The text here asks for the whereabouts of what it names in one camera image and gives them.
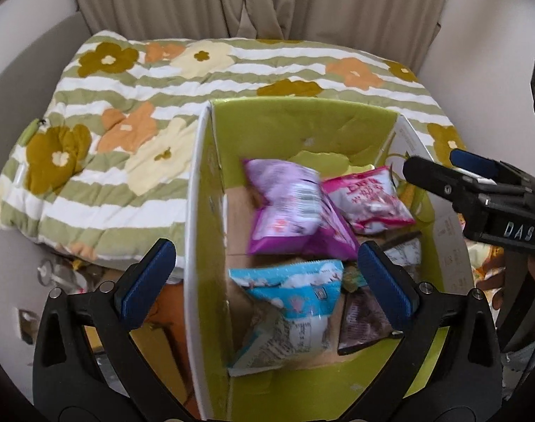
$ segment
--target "blue gripper pad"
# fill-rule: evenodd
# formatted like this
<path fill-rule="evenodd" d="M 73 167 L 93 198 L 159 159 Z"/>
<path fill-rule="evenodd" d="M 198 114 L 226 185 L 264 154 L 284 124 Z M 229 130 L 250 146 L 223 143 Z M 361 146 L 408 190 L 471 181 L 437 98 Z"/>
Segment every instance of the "blue gripper pad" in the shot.
<path fill-rule="evenodd" d="M 128 330 L 142 326 L 175 266 L 176 248 L 171 241 L 161 238 L 121 276 L 114 302 L 119 320 Z"/>
<path fill-rule="evenodd" d="M 449 154 L 449 160 L 454 166 L 463 168 L 483 178 L 496 180 L 498 177 L 497 163 L 480 155 L 466 152 L 462 149 L 453 149 Z"/>
<path fill-rule="evenodd" d="M 404 331 L 420 301 L 410 275 L 394 265 L 374 241 L 366 241 L 359 247 L 357 267 L 392 328 Z"/>

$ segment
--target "blue snack bag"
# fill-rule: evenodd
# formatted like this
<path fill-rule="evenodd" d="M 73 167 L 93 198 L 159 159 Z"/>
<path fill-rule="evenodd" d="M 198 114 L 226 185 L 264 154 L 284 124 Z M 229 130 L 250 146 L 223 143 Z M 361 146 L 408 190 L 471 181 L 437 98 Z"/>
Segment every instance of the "blue snack bag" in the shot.
<path fill-rule="evenodd" d="M 243 376 L 281 368 L 287 360 L 311 358 L 329 348 L 328 320 L 340 297 L 339 260 L 274 268 L 231 269 L 230 278 L 256 300 L 259 310 L 249 339 L 229 368 Z"/>

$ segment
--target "striped blanket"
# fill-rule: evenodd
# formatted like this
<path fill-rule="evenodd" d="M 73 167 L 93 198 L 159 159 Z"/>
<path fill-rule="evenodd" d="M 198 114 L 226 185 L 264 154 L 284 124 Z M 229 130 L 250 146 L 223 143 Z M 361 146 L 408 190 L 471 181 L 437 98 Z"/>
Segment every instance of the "striped blanket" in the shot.
<path fill-rule="evenodd" d="M 139 42 L 104 31 L 80 47 L 45 116 L 13 148 L 0 176 L 0 228 L 118 269 L 167 237 L 183 268 L 196 120 L 209 100 L 258 95 L 393 109 L 447 165 L 463 146 L 408 68 L 365 52 L 306 41 Z"/>

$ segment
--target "human hand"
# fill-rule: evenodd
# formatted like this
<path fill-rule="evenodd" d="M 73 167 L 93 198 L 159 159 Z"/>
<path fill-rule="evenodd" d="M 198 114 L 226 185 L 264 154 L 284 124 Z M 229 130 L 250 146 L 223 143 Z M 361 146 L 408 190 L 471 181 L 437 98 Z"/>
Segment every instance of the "human hand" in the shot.
<path fill-rule="evenodd" d="M 488 268 L 485 269 L 493 269 L 493 268 L 499 268 L 505 266 L 504 256 L 501 255 L 500 257 L 493 258 L 491 262 L 488 263 Z M 533 279 L 535 280 L 535 256 L 530 255 L 527 259 L 527 269 L 531 273 L 531 276 L 533 276 Z M 484 281 L 479 281 L 477 283 L 477 288 L 481 290 L 491 290 L 491 289 L 500 289 L 498 292 L 494 294 L 494 297 L 492 298 L 492 307 L 496 310 L 500 309 L 502 307 L 502 302 L 504 301 L 504 282 L 505 282 L 505 270 L 502 270 L 500 273 L 489 277 L 488 279 Z"/>

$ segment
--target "snack bag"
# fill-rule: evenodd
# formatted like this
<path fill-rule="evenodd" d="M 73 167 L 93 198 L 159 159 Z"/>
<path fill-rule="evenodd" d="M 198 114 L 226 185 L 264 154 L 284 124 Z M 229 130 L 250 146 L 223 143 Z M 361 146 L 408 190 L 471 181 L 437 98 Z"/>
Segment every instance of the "snack bag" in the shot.
<path fill-rule="evenodd" d="M 387 166 L 326 180 L 323 190 L 354 231 L 361 235 L 374 235 L 415 223 L 396 195 Z"/>
<path fill-rule="evenodd" d="M 364 285 L 346 295 L 338 355 L 345 356 L 389 338 L 393 329 L 375 296 Z"/>
<path fill-rule="evenodd" d="M 322 192 L 316 171 L 272 159 L 247 160 L 244 170 L 265 200 L 256 213 L 249 254 L 357 258 L 357 240 Z"/>
<path fill-rule="evenodd" d="M 291 359 L 328 350 L 328 320 L 340 297 L 342 273 L 338 260 L 229 270 L 252 298 L 269 303 L 257 309 L 229 375 L 276 370 Z"/>
<path fill-rule="evenodd" d="M 404 268 L 410 277 L 416 282 L 421 281 L 421 232 L 410 232 L 385 242 L 381 249 L 395 265 Z"/>

